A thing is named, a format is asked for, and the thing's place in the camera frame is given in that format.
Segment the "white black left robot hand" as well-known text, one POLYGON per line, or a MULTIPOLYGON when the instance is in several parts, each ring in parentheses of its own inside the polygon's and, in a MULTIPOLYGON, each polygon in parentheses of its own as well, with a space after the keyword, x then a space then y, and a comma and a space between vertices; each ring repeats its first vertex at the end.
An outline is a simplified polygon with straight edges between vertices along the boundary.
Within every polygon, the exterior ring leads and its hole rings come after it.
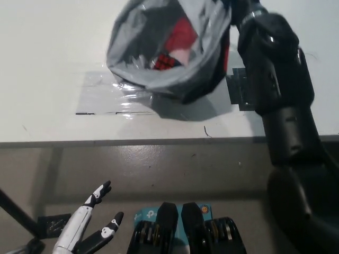
POLYGON ((72 214, 52 250, 53 253, 95 253, 113 239, 121 225, 123 212, 118 212, 106 226, 83 239, 94 207, 102 202, 102 198, 110 190, 110 181, 100 185, 72 214))

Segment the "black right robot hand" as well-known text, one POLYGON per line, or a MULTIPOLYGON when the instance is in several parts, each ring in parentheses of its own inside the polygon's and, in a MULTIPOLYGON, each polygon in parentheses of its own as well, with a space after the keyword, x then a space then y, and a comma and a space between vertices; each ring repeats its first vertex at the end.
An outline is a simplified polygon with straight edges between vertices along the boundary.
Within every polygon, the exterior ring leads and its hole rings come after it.
POLYGON ((239 25, 244 17, 257 10, 263 10, 259 0, 231 0, 231 25, 239 25))

